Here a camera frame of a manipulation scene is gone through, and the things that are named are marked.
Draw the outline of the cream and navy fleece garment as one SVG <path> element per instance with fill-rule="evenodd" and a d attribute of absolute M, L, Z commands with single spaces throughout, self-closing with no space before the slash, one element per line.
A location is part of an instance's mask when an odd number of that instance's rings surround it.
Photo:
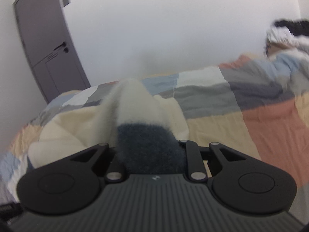
<path fill-rule="evenodd" d="M 97 106 L 55 115 L 30 145 L 28 157 L 39 168 L 106 143 L 131 173 L 183 173 L 186 155 L 179 140 L 188 137 L 178 102 L 151 95 L 130 79 L 117 83 Z"/>

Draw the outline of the grey bedroom door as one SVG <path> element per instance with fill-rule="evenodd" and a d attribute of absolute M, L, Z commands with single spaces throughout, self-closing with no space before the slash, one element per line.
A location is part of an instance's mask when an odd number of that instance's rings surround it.
<path fill-rule="evenodd" d="M 14 12 L 30 70 L 45 101 L 50 103 L 67 91 L 89 88 L 60 1 L 15 0 Z M 64 41 L 68 53 L 56 53 L 54 49 Z"/>

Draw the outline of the black and white clothes pile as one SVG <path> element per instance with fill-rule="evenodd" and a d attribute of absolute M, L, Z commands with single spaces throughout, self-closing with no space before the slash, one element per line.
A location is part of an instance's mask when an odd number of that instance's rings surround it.
<path fill-rule="evenodd" d="M 308 54 L 308 19 L 274 21 L 266 33 L 266 55 L 294 48 Z"/>

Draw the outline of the grey wall switch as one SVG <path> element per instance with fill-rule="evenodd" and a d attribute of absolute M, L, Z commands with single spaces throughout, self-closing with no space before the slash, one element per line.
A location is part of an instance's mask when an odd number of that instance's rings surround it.
<path fill-rule="evenodd" d="M 70 0 L 62 0 L 63 7 L 66 7 L 69 4 L 70 4 Z"/>

